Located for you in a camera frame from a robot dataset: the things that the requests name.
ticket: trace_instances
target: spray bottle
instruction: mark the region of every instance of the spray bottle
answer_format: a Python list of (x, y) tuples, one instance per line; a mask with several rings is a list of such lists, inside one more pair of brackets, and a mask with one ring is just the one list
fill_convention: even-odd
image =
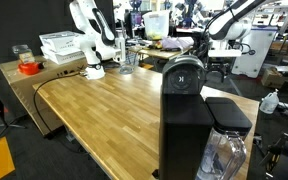
[(277, 97), (278, 90), (275, 89), (275, 92), (269, 93), (265, 98), (262, 99), (262, 104), (260, 110), (266, 114), (272, 114), (279, 103)]

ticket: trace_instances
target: black wall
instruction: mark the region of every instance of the black wall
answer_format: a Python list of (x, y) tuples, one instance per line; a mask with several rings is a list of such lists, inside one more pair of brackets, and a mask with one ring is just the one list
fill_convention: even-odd
[[(115, 30), (112, 0), (95, 2)], [(11, 47), (19, 44), (27, 44), (34, 55), (41, 55), (40, 34), (76, 32), (69, 3), (69, 0), (0, 0), (0, 63), (16, 60)], [(14, 118), (27, 114), (1, 71), (0, 99)]]

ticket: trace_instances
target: floor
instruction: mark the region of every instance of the floor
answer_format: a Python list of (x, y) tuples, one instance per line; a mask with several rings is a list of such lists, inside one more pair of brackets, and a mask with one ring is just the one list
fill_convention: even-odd
[[(161, 71), (163, 63), (158, 66), (158, 71)], [(210, 73), (207, 78), (206, 86), (258, 101), (273, 91), (263, 87), (260, 78), (229, 75), (223, 83), (220, 83), (218, 73)], [(288, 103), (288, 91), (279, 92), (279, 97), (280, 101)], [(72, 144), (66, 140), (64, 131), (48, 140), (42, 137), (30, 117), (23, 117), (17, 124), (27, 129), (9, 129), (6, 132), (16, 171), (3, 179), (108, 179), (77, 142)], [(256, 132), (263, 138), (264, 152), (269, 144), (277, 141), (282, 131), (288, 132), (288, 116), (277, 111), (272, 115), (259, 111)], [(265, 168), (258, 166), (261, 159), (260, 151), (253, 146), (248, 179), (264, 179)]]

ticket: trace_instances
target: red container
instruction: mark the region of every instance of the red container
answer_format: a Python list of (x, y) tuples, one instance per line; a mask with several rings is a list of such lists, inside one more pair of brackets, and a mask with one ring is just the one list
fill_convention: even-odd
[(39, 72), (38, 63), (26, 63), (26, 64), (19, 64), (18, 70), (26, 75), (33, 75)]

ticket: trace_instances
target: clear glass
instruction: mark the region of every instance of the clear glass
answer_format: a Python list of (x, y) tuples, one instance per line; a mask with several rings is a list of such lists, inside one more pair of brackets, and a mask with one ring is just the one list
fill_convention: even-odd
[(196, 179), (232, 179), (246, 159), (246, 148), (236, 132), (212, 129)]

